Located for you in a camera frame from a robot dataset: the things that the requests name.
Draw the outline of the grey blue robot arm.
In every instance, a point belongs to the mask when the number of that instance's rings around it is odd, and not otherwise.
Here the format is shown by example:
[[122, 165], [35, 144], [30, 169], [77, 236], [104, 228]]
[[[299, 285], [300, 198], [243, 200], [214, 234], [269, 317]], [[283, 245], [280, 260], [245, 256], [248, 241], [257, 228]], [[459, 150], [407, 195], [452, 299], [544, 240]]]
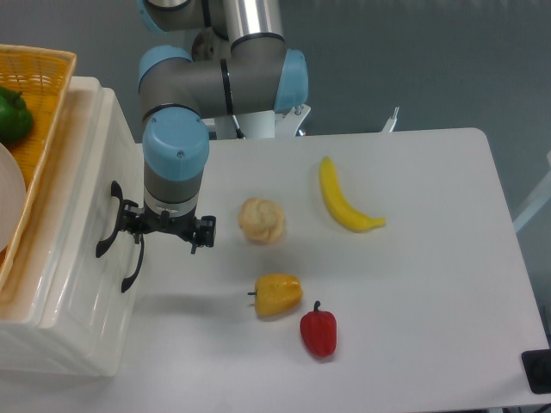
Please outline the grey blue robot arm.
[[139, 12], [163, 33], [210, 28], [229, 51], [198, 60], [182, 48], [157, 46], [142, 56], [144, 201], [121, 199], [115, 231], [136, 244], [162, 232], [193, 249], [209, 247], [216, 220], [195, 216], [209, 153], [206, 120], [300, 106], [308, 95], [306, 59], [287, 47], [276, 1], [142, 1]]

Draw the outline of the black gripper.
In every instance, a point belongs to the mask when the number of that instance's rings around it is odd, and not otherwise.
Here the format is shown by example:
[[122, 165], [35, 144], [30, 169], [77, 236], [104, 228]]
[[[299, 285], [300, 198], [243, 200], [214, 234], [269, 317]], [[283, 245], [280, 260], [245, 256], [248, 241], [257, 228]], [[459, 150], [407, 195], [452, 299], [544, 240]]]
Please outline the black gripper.
[[161, 232], [190, 241], [191, 254], [199, 248], [213, 248], [216, 217], [207, 215], [197, 219], [196, 204], [196, 200], [181, 204], [145, 200], [143, 209], [132, 200], [123, 200], [119, 230], [132, 235], [136, 244], [143, 241], [143, 234]]

